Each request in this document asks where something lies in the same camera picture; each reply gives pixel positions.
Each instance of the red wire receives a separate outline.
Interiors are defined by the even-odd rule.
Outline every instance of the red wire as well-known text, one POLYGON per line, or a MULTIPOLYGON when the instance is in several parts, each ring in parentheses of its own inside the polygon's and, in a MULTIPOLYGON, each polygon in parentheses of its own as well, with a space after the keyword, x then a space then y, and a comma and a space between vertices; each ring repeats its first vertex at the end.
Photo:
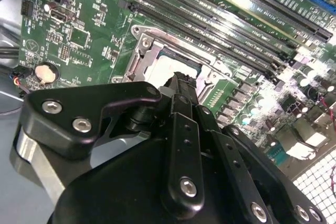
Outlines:
MULTIPOLYGON (((325 106, 328 109, 328 106, 327 106, 327 104, 326 104, 326 102, 325 102, 325 100, 324 100, 323 97, 321 97, 321 102, 322 102, 323 106, 325 106)), ((335 124, 335 121, 334 121, 334 113, 332 112, 331 109, 329 109, 329 111, 330 111, 331 122, 334 125, 334 129, 336 131, 336 124, 335 124)))

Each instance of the black ram slot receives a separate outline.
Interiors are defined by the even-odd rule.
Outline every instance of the black ram slot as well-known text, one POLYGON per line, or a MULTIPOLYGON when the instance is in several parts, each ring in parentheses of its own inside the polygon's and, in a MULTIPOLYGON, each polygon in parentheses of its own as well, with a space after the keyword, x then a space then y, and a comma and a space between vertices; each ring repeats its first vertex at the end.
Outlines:
MULTIPOLYGON (((197 14, 199 17, 206 18, 208 20, 208 22, 216 24, 218 26, 225 27, 228 30, 232 30, 232 32, 235 33, 237 36, 244 38, 246 42, 249 41, 250 43, 254 44, 256 47, 260 48, 264 53, 267 53, 268 55, 272 55, 273 57, 277 57, 281 53, 281 50, 278 49, 277 47, 268 46, 267 43, 265 43, 265 41, 262 41, 257 36, 251 36, 251 34, 249 34, 249 32, 244 31, 243 29, 236 26, 235 24, 230 23, 231 27, 229 27, 227 24, 225 24, 224 19, 222 19, 220 17, 219 18, 216 17, 214 19, 213 15, 211 15, 209 13, 209 11, 207 11, 207 13, 200 12, 196 8, 190 7, 190 4, 186 4, 185 1, 180 1, 180 0, 176 0, 176 1, 179 1, 183 4, 185 4, 187 6, 186 9, 188 9, 189 12, 191 12, 193 14, 197 14)), ((185 15, 190 15, 187 11, 185 11, 183 9, 180 9, 180 10, 182 10, 184 12, 183 17, 185 17, 185 15)), ((211 28, 213 30, 216 30, 217 31, 216 33, 220 36, 229 36, 229 35, 221 32, 220 30, 218 30, 216 27, 211 26, 211 28)), ((233 38, 233 41, 236 41, 235 45, 237 47, 241 47, 241 48, 243 48, 247 51, 250 51, 252 54, 257 54, 258 58, 260 58, 260 59, 272 62, 268 57, 265 57, 264 54, 260 53, 259 51, 255 51, 254 48, 248 47, 245 44, 243 44, 241 41, 238 41, 234 38, 233 38)))
POLYGON ((181 23, 176 22, 176 20, 172 20, 169 17, 163 15, 162 13, 159 13, 155 10, 152 10, 146 6, 139 6, 138 12, 147 16, 151 17, 154 20, 158 20, 162 22, 163 24, 168 24, 169 26, 173 27, 174 29, 178 30, 181 34, 185 34, 190 39, 192 39, 194 42, 203 44, 206 47, 209 48, 209 50, 215 51, 216 55, 223 55, 223 57, 227 57, 231 60, 235 60, 239 62, 240 64, 252 69, 254 72, 265 75, 267 73, 267 69, 260 66, 259 64, 256 64, 253 61, 250 61, 248 59, 245 59, 244 57, 241 57, 238 54, 235 54, 233 52, 227 52, 224 51, 223 48, 215 43, 211 43, 208 41, 208 39, 200 34, 196 34, 194 31, 190 30, 188 27, 184 26, 181 23))
MULTIPOLYGON (((221 23, 223 23, 223 24, 224 24, 224 23, 230 23, 230 24, 232 24, 233 26, 236 26, 235 24, 229 22, 228 20, 225 20, 225 19, 224 19, 223 17, 221 17, 220 15, 218 15, 218 14, 216 14, 216 13, 214 13, 214 12, 211 12, 210 10, 208 10, 208 9, 206 9, 206 8, 203 8, 203 7, 200 6, 197 2, 195 3, 195 2, 193 2, 192 0, 178 0, 178 1, 180 1, 181 3, 183 3, 183 4, 187 5, 187 6, 191 6, 191 7, 193 7, 193 8, 196 9, 197 11, 199 11, 199 12, 201 12, 201 13, 203 13, 203 14, 206 14, 206 15, 208 15, 209 17, 214 17, 214 18, 216 18, 216 20, 218 20, 219 22, 221 22, 221 23)), ((214 9, 220 10, 220 11, 221 11, 222 13, 224 13, 224 14, 233 16, 232 13, 230 13, 230 12, 224 10, 224 9, 221 9, 221 8, 218 7, 217 5, 211 3, 211 2, 209 2, 209 1, 207 1, 207 0, 199 0, 199 1, 202 1, 203 3, 205 3, 205 4, 208 5, 208 6, 211 6, 211 7, 214 8, 214 9)), ((269 40, 271 40, 271 39, 276 40, 276 41, 277 41, 277 44, 279 44, 279 45, 281 45, 281 46, 283 46, 283 47, 287 47, 287 45, 286 45, 283 41, 281 41, 281 40, 279 40, 279 39, 273 37, 272 35, 270 35, 270 34, 264 32, 264 31, 260 30, 259 28, 257 28, 257 27, 255 27, 255 26, 251 25, 250 23, 248 23, 248 22, 246 22, 246 21, 244 21, 244 20, 242 20, 242 19, 240 19, 240 18, 238 18, 238 17, 237 17, 237 19, 239 19, 239 21, 240 21, 244 26, 247 26, 247 27, 249 27, 249 28, 252 28, 253 30, 255 30, 257 33, 261 34, 261 35, 264 36, 265 38, 267 38, 267 39, 269 39, 269 40)), ((273 46, 272 44, 268 44, 268 46, 266 46, 266 42, 265 42, 264 40, 262 40, 262 39, 256 37, 256 36, 255 36, 255 37, 251 36, 250 39, 253 39, 253 40, 255 40, 255 41, 258 41, 258 42, 259 42, 261 45, 263 45, 264 47, 269 47, 269 48, 271 48, 274 52, 279 52, 279 48, 273 46)))
POLYGON ((267 11, 273 13, 289 25, 295 27, 297 30, 310 35, 322 42, 328 42, 332 34, 322 27, 314 24, 310 20, 300 16, 299 14, 287 8, 276 0, 251 0, 252 2, 262 6, 267 11))
POLYGON ((323 27, 315 24, 314 22, 310 21, 309 19, 302 17, 300 14, 294 12, 292 9, 288 8, 287 6, 283 5, 282 3, 278 2, 277 0, 263 0, 276 9, 281 10, 285 14, 291 16, 292 18, 296 19, 298 23, 301 23, 302 25, 309 26, 312 29, 314 29, 316 32, 325 35, 327 38, 331 38, 333 34, 327 30, 325 30, 323 27))
POLYGON ((244 57, 252 58, 255 62, 258 62, 261 66, 265 68, 269 68, 271 64, 273 63, 273 59, 267 58, 266 56, 262 54, 256 54, 250 51, 250 48, 245 46, 242 43, 238 43, 238 41, 235 43, 224 39, 221 35, 221 32, 214 32, 213 28, 210 26, 207 26, 200 22, 197 18, 194 18, 190 15, 186 15, 182 10, 177 9, 175 6, 170 5, 169 3, 162 2, 161 0, 145 0, 149 4, 153 6, 158 6, 161 9, 165 10, 167 13, 170 13, 172 16, 179 15, 179 18, 182 20, 185 20, 186 23, 191 23, 196 29, 194 32, 198 32, 198 30, 204 34, 209 34, 210 36, 208 39, 211 39, 213 41, 220 41, 221 46, 229 45, 227 48, 231 51, 237 51, 240 54, 244 55, 244 57))

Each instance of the motherboard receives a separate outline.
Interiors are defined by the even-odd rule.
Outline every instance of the motherboard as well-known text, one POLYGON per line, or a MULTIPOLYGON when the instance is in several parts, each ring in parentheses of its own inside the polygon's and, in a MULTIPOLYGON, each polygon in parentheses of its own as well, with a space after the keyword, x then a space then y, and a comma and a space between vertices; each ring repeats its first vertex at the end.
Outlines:
POLYGON ((23 0, 22 83, 159 88, 179 71, 277 165, 313 158, 335 137, 335 1, 23 0))

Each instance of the silver screw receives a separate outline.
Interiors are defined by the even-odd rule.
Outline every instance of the silver screw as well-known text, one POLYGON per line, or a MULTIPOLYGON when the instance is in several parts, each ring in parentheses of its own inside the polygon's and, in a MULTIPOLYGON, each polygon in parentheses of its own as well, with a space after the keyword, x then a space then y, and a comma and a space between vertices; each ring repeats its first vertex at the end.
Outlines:
POLYGON ((202 110, 205 114, 210 115, 210 111, 206 107, 203 107, 202 110))
POLYGON ((81 133, 87 133, 91 130, 92 126, 89 120, 85 118, 77 118, 72 122, 72 127, 81 133))
POLYGON ((267 221, 267 215, 265 211, 257 203, 252 202, 251 210, 255 217, 257 217, 260 222, 265 223, 267 221))
POLYGON ((187 98, 186 98, 185 96, 183 96, 183 95, 180 95, 180 96, 179 96, 179 99, 180 99, 183 103, 188 103, 187 98))
POLYGON ((231 129, 232 129, 233 134, 237 136, 239 135, 239 131, 236 128, 231 128, 231 129))
POLYGON ((188 197, 195 197, 197 194, 196 186, 190 179, 181 179, 180 187, 182 192, 188 197))
POLYGON ((301 216, 302 219, 304 219, 305 221, 309 221, 309 216, 302 207, 296 206, 296 212, 299 214, 299 216, 301 216))
POLYGON ((149 39, 147 39, 147 38, 143 38, 142 39, 142 46, 144 47, 144 48, 149 48, 150 46, 151 46, 151 41, 149 40, 149 39))
POLYGON ((156 94, 156 90, 153 87, 147 87, 147 91, 151 94, 156 94))
POLYGON ((321 216, 313 208, 309 208, 309 211, 317 221, 322 221, 321 216))
POLYGON ((49 114, 58 114, 62 111, 62 105, 55 101, 46 101, 42 104, 42 109, 49 114))

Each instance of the perforated metal panel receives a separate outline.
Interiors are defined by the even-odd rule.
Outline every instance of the perforated metal panel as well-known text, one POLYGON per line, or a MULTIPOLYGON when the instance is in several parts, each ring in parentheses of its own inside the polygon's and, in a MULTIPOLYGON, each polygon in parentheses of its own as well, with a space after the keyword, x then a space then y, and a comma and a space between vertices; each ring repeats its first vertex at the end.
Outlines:
POLYGON ((336 223, 336 197, 331 189, 331 173, 336 165, 336 150, 321 159, 297 180, 296 185, 326 217, 328 224, 336 223))

